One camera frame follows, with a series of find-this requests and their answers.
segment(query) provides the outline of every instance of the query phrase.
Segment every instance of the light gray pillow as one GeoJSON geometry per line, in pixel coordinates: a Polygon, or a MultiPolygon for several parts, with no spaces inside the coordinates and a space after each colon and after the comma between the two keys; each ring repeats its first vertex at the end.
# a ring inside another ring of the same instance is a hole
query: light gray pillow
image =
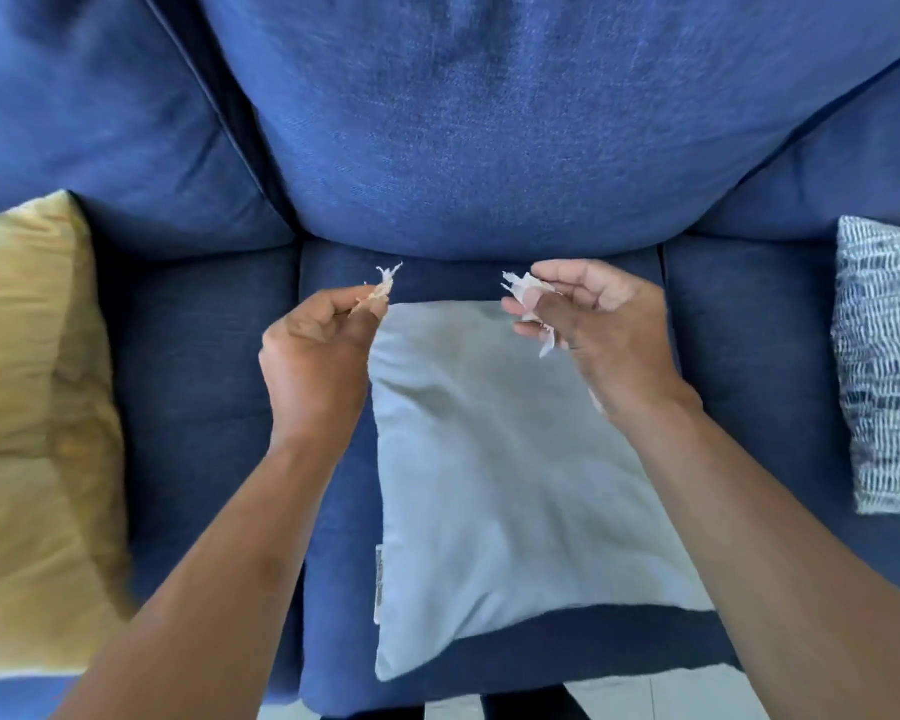
{"type": "Polygon", "coordinates": [[[541,360],[511,321],[498,303],[394,305],[373,345],[380,680],[559,609],[713,610],[569,355],[541,360]]]}
{"type": "Polygon", "coordinates": [[[900,228],[840,219],[833,343],[857,512],[900,513],[900,228]]]}

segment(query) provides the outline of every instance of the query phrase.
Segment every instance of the yellow pillow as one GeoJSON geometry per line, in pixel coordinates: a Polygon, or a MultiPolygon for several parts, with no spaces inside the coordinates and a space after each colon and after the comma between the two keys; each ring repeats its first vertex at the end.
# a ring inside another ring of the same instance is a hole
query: yellow pillow
{"type": "Polygon", "coordinates": [[[123,460],[90,233],[57,192],[0,215],[0,677],[79,673],[131,617],[123,460]]]}

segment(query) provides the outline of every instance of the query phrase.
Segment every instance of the person's leg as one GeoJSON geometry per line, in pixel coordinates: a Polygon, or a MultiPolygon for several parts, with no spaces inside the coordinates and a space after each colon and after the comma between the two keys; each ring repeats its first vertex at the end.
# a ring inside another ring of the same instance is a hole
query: person's leg
{"type": "Polygon", "coordinates": [[[589,720],[573,695],[562,684],[528,692],[507,692],[480,697],[486,720],[589,720]]]}
{"type": "Polygon", "coordinates": [[[423,720],[426,707],[398,707],[396,709],[378,709],[371,712],[358,712],[346,720],[423,720]]]}

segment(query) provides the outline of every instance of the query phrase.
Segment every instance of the hand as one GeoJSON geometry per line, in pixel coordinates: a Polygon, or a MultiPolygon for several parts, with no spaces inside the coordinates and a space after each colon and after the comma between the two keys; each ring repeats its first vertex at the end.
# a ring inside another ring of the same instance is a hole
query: hand
{"type": "MultiPolygon", "coordinates": [[[[580,373],[618,426],[634,410],[667,400],[700,404],[674,366],[663,290],[621,269],[590,260],[550,260],[532,268],[560,294],[532,289],[520,305],[504,298],[514,316],[533,313],[552,326],[580,373]]],[[[538,323],[514,330],[541,339],[538,323]]]]}
{"type": "Polygon", "coordinates": [[[317,443],[343,457],[367,400],[368,360],[385,299],[373,286],[321,290],[264,333],[260,367],[273,410],[270,449],[317,443]]]}

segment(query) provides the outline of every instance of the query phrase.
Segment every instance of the blue sofa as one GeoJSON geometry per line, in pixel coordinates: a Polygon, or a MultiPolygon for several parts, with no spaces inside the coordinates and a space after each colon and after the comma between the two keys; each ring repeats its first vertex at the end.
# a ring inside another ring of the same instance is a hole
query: blue sofa
{"type": "MultiPolygon", "coordinates": [[[[852,510],[828,339],[837,218],[900,225],[900,0],[0,0],[0,210],[60,188],[96,234],[143,599],[266,450],[269,323],[400,260],[419,302],[582,256],[664,285],[710,414],[900,586],[900,517],[852,510]]],[[[375,437],[368,410],[268,702],[736,663],[715,614],[597,606],[377,681],[375,437]]],[[[70,682],[0,682],[0,719],[70,682]]]]}

